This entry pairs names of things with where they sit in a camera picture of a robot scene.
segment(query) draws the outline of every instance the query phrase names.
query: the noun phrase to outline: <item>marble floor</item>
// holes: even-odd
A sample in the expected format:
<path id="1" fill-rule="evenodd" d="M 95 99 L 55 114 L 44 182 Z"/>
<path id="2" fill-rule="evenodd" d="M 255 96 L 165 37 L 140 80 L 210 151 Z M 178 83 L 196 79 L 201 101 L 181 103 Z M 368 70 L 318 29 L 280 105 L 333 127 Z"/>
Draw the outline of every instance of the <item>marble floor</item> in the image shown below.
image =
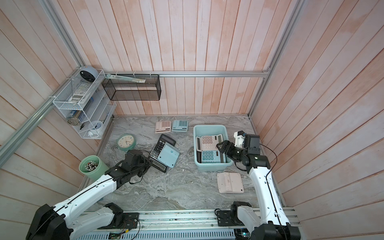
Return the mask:
<path id="1" fill-rule="evenodd" d="M 247 116 L 193 116 L 193 117 L 131 117 L 117 118 L 101 159 L 113 166 L 124 159 L 124 152 L 114 146 L 119 136 L 130 133 L 136 137 L 135 149 L 151 151 L 160 134 L 155 134 L 157 121 L 185 119 L 189 121 L 187 132 L 168 132 L 166 135 L 176 140 L 180 156 L 174 168 L 167 173 L 151 167 L 140 183 L 125 184 L 108 194 L 88 210 L 95 211 L 101 206 L 114 202 L 124 210 L 176 210 L 176 209 L 215 209 L 229 208 L 233 201 L 245 201 L 258 207 L 255 189 L 246 172 L 235 165 L 226 172 L 238 172 L 242 176 L 244 193 L 221 194 L 217 187 L 217 172 L 199 172 L 194 163 L 193 127 L 199 124 L 222 124 L 226 126 L 229 140 L 234 142 L 233 133 L 243 130 L 254 134 Z M 138 181 L 135 176 L 132 182 Z"/>

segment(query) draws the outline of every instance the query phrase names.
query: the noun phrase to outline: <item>black cable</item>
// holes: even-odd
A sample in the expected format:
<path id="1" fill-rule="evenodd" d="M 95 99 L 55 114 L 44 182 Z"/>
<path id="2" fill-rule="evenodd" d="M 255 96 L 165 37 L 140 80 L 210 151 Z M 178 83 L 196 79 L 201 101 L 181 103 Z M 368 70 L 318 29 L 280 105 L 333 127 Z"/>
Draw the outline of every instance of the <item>black cable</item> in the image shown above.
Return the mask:
<path id="1" fill-rule="evenodd" d="M 134 236 L 131 240 L 134 240 L 140 232 L 141 223 L 140 223 L 139 219 L 136 218 L 136 220 L 139 222 L 139 230 L 137 231 L 136 236 Z"/>
<path id="2" fill-rule="evenodd" d="M 269 189 L 269 193 L 271 194 L 271 199 L 272 199 L 272 203 L 273 203 L 273 207 L 275 208 L 275 211 L 276 211 L 276 213 L 277 213 L 277 208 L 276 208 L 276 205 L 275 205 L 275 201 L 273 200 L 273 196 L 272 196 L 272 191 L 271 191 L 271 188 L 269 187 L 269 182 L 268 182 L 268 174 L 269 173 L 271 173 L 271 171 L 272 171 L 272 169 L 276 166 L 276 164 L 277 164 L 277 155 L 276 155 L 276 153 L 272 150 L 272 149 L 270 149 L 269 147 L 267 147 L 267 146 L 265 146 L 265 145 L 262 145 L 261 143 L 260 143 L 260 145 L 261 146 L 264 146 L 264 147 L 266 147 L 266 148 L 268 148 L 271 152 L 273 152 L 273 154 L 276 156 L 276 162 L 275 162 L 275 164 L 273 165 L 273 167 L 271 167 L 271 169 L 269 170 L 269 172 L 265 175 L 265 180 L 266 180 L 266 183 L 267 183 L 267 186 L 268 186 L 268 189 Z M 285 231 L 284 231 L 284 226 L 281 224 L 281 222 L 280 222 L 280 218 L 279 218 L 279 214 L 277 214 L 276 215 L 277 216 L 277 220 L 279 221 L 279 223 L 280 223 L 280 226 L 281 226 L 281 228 L 282 228 L 282 230 L 283 230 L 283 233 L 284 233 L 284 236 L 285 236 L 285 240 L 288 240 L 287 239 L 287 235 L 286 235 L 286 233 L 285 233 Z"/>
<path id="3" fill-rule="evenodd" d="M 272 171 L 272 169 L 276 166 L 276 164 L 277 164 L 277 155 L 276 155 L 276 153 L 272 150 L 272 149 L 270 149 L 269 147 L 267 147 L 267 146 L 265 146 L 265 145 L 262 145 L 261 143 L 260 143 L 260 145 L 261 146 L 264 146 L 264 147 L 266 147 L 266 148 L 268 148 L 269 150 L 271 150 L 271 152 L 273 152 L 273 154 L 276 156 L 276 162 L 275 162 L 275 164 L 273 165 L 273 167 L 271 167 L 271 170 L 269 170 L 269 172 L 265 175 L 265 178 L 268 176 L 268 174 L 270 174 L 271 173 L 271 171 Z"/>
<path id="4" fill-rule="evenodd" d="M 217 210 L 220 210 L 220 209 L 215 209 L 214 212 L 215 212 L 215 215 L 217 216 L 217 218 L 220 219 L 220 217 L 219 217 L 219 216 L 217 215 L 217 213 L 216 213 Z"/>
<path id="5" fill-rule="evenodd" d="M 36 233 L 40 230 L 40 228 L 55 214 L 57 213 L 58 211 L 60 211 L 64 206 L 62 206 L 61 208 L 59 208 L 57 211 L 55 211 L 54 213 L 52 213 L 48 218 L 47 220 L 45 220 L 45 222 L 43 222 L 40 227 L 28 238 L 28 240 L 31 240 L 35 235 Z"/>
<path id="6" fill-rule="evenodd" d="M 141 179 L 140 179 L 140 181 L 138 181 L 138 182 L 131 182 L 131 181 L 129 181 L 129 184 L 133 185 L 133 184 L 136 184 L 136 183 L 139 183 L 139 182 L 141 182 L 141 180 L 143 180 L 143 176 L 144 176 L 144 175 L 142 175 L 142 176 L 141 176 Z"/>
<path id="7" fill-rule="evenodd" d="M 247 171 L 246 169 L 244 170 L 244 169 L 239 168 L 239 167 L 236 165 L 236 162 L 234 162 L 234 163 L 235 163 L 235 166 L 237 167 L 238 170 L 241 170 L 241 171 L 243 171 L 243 172 L 246 172 L 246 171 Z"/>
<path id="8" fill-rule="evenodd" d="M 148 152 L 147 150 L 143 150 L 143 149 L 141 149 L 141 150 L 139 150 L 139 151 L 147 152 L 147 153 L 150 155 L 150 152 Z"/>
<path id="9" fill-rule="evenodd" d="M 94 188 L 94 187 L 96 187 L 96 186 L 98 186 L 98 185 L 100 185 L 100 184 L 102 184 L 102 183 L 104 183 L 104 182 L 106 182 L 106 181 L 108 181 L 108 180 L 111 180 L 111 179 L 114 179 L 114 178 L 118 178 L 118 177 L 122 177 L 122 176 L 125 176 L 125 175 L 128 175 L 128 174 L 130 174 L 130 173 L 132 173 L 132 172 L 134 172 L 134 171 L 136 171 L 136 170 L 138 170 L 138 169 L 135 169 L 135 170 L 132 170 L 132 171 L 130 171 L 130 172 L 126 172 L 126 173 L 124 173 L 124 174 L 121 174 L 121 175 L 119 175 L 119 176 L 116 176 L 116 177 L 111 177 L 111 178 L 109 178 L 109 179 L 107 179 L 107 180 L 104 180 L 104 181 L 102 181 L 102 182 L 100 182 L 100 183 L 98 183 L 98 184 L 96 184 L 96 185 L 93 185 L 92 187 L 90 187 L 90 188 L 88 188 L 87 190 L 85 190 L 84 192 L 82 192 L 81 194 L 79 194 L 79 195 L 77 195 L 76 197 L 74 197 L 72 200 L 70 200 L 68 203 L 67 203 L 67 205 L 68 204 L 70 204 L 73 200 L 75 200 L 76 198 L 78 198 L 79 196 L 81 196 L 81 195 L 83 195 L 84 193 L 86 193 L 87 191 L 89 191 L 89 190 L 91 190 L 92 188 Z M 32 240 L 32 238 L 36 235 L 36 233 L 40 230 L 40 228 L 55 214 L 55 213 L 57 213 L 58 211 L 60 211 L 62 208 L 64 208 L 65 206 L 62 206 L 61 208 L 59 208 L 57 211 L 55 211 L 54 213 L 52 213 L 48 218 L 47 218 L 47 220 L 45 220 L 45 222 L 43 222 L 41 225 L 40 225 L 40 227 L 31 235 L 31 237 L 29 237 L 28 238 L 28 240 Z"/>
<path id="10" fill-rule="evenodd" d="M 116 177 L 111 177 L 111 178 L 109 178 L 109 179 L 107 179 L 107 180 L 104 180 L 104 181 L 102 181 L 102 182 L 100 182 L 100 183 L 98 183 L 98 184 L 96 184 L 96 185 L 93 185 L 91 188 L 88 188 L 87 190 L 85 190 L 85 191 L 82 192 L 81 194 L 79 194 L 79 195 L 77 195 L 76 197 L 74 197 L 74 198 L 73 198 L 72 200 L 70 200 L 67 204 L 70 204 L 73 200 L 75 200 L 76 198 L 80 197 L 81 195 L 83 195 L 83 194 L 86 193 L 87 191 L 91 190 L 92 188 L 94 188 L 94 187 L 96 187 L 96 186 L 98 186 L 98 185 L 100 185 L 100 184 L 102 184 L 102 183 L 104 183 L 104 182 L 106 182 L 106 181 L 108 181 L 108 180 L 115 179 L 115 178 L 118 178 L 118 177 L 123 177 L 123 176 L 128 175 L 128 174 L 130 174 L 130 173 L 132 173 L 132 172 L 134 172 L 134 171 L 136 171 L 136 170 L 138 170 L 138 169 L 132 170 L 132 171 L 130 171 L 130 172 L 126 172 L 126 173 L 121 174 L 121 175 L 116 176 Z"/>

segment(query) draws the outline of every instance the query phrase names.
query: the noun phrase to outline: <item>white wire shelf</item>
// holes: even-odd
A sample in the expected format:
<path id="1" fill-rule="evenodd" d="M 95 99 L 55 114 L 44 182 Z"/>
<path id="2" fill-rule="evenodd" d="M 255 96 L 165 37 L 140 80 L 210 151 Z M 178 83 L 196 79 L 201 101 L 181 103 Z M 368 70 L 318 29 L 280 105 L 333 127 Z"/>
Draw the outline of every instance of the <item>white wire shelf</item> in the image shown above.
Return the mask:
<path id="1" fill-rule="evenodd" d="M 116 108 L 116 102 L 114 102 L 112 105 L 106 105 L 103 109 L 103 112 L 100 115 L 100 118 L 97 120 L 98 122 L 102 123 L 102 126 L 99 128 L 99 130 L 95 129 L 88 129 L 87 131 L 82 131 L 79 133 L 80 137 L 85 139 L 101 139 L 104 135 L 105 129 L 107 128 L 107 125 L 109 121 L 111 120 L 113 111 Z"/>
<path id="2" fill-rule="evenodd" d="M 81 77 L 80 72 L 78 72 L 56 96 L 53 104 L 55 104 L 58 109 L 83 111 L 89 99 L 105 78 L 102 69 L 97 69 L 97 71 L 99 75 L 93 83 L 84 80 Z"/>
<path id="3" fill-rule="evenodd" d="M 93 83 L 76 74 L 53 101 L 65 118 L 73 110 L 82 111 L 80 124 L 73 128 L 86 139 L 102 138 L 116 108 L 116 102 L 109 100 L 105 90 L 98 89 L 105 74 L 102 69 L 97 71 L 99 74 Z"/>

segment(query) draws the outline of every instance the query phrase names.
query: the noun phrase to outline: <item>black mesh basket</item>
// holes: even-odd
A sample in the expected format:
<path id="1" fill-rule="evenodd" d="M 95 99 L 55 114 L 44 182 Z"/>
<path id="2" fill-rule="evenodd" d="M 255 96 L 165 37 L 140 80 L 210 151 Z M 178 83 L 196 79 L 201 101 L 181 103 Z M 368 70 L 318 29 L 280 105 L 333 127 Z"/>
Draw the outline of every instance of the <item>black mesh basket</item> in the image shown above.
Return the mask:
<path id="1" fill-rule="evenodd" d="M 117 74 L 145 79 L 145 83 L 132 83 L 105 78 L 102 85 L 110 100 L 160 100 L 160 79 L 156 74 Z"/>

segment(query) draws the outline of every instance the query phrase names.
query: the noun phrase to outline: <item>metal rail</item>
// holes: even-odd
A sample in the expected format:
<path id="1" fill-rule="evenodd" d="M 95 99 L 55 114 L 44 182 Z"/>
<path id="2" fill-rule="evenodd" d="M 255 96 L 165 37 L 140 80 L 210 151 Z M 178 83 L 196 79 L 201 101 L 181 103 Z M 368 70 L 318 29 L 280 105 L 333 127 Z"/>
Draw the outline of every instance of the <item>metal rail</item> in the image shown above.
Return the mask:
<path id="1" fill-rule="evenodd" d="M 286 48 L 287 44 L 288 44 L 288 41 L 289 41 L 289 38 L 290 36 L 292 35 L 293 33 L 293 29 L 295 28 L 295 26 L 297 25 L 297 22 L 301 16 L 301 11 L 304 7 L 304 3 L 306 3 L 306 0 L 299 0 L 295 6 L 295 10 L 293 11 L 293 14 L 288 22 L 288 26 L 287 28 L 285 29 L 284 31 L 284 34 L 283 34 L 283 37 L 279 43 L 279 46 L 277 48 L 277 51 L 275 53 L 275 55 L 273 56 L 273 59 L 272 59 L 272 63 L 270 65 L 270 67 L 268 68 L 269 69 L 269 74 L 266 78 L 264 78 L 261 86 L 260 86 L 260 90 L 259 92 L 257 93 L 253 103 L 252 103 L 252 107 L 251 107 L 251 111 L 249 113 L 249 116 L 250 118 L 252 118 L 253 114 L 255 113 L 255 109 L 256 109 L 256 106 L 257 104 L 259 103 L 260 99 L 261 99 L 261 96 L 265 90 L 265 87 L 266 85 L 268 84 L 273 72 L 275 71 L 275 68 L 276 68 L 276 65 L 279 61 L 279 59 L 281 58 L 282 54 L 283 54 L 283 51 L 284 49 Z"/>
<path id="2" fill-rule="evenodd" d="M 50 18 L 53 26 L 55 27 L 55 29 L 63 39 L 65 45 L 68 47 L 68 50 L 71 52 L 78 67 L 85 66 L 83 59 L 81 58 L 79 52 L 77 51 L 76 46 L 72 42 L 72 39 L 69 36 L 68 32 L 65 30 L 65 27 L 63 26 L 63 23 L 61 22 L 60 17 L 58 16 L 51 1 L 50 0 L 38 0 L 38 1 L 40 2 L 40 5 L 43 7 L 47 16 Z"/>
<path id="3" fill-rule="evenodd" d="M 80 71 L 76 69 L 71 76 Z M 34 131 L 40 122 L 48 115 L 53 109 L 54 96 L 58 94 L 63 87 L 70 81 L 68 78 L 51 96 L 49 96 L 43 104 L 21 125 L 8 139 L 5 144 L 0 148 L 0 168 L 8 161 L 8 159 L 16 152 L 16 150 L 23 144 L 25 139 Z"/>
<path id="4" fill-rule="evenodd" d="M 253 208 L 260 217 L 260 208 Z M 284 207 L 283 211 L 294 227 L 300 227 L 300 221 L 295 209 Z M 193 210 L 139 210 L 124 211 L 125 213 L 138 212 L 143 230 L 177 230 L 177 229 L 209 229 L 209 228 L 239 228 L 239 226 L 219 227 L 214 209 Z"/>
<path id="5" fill-rule="evenodd" d="M 266 78 L 268 71 L 106 71 L 105 74 L 157 74 L 161 78 L 224 78 L 259 77 Z"/>

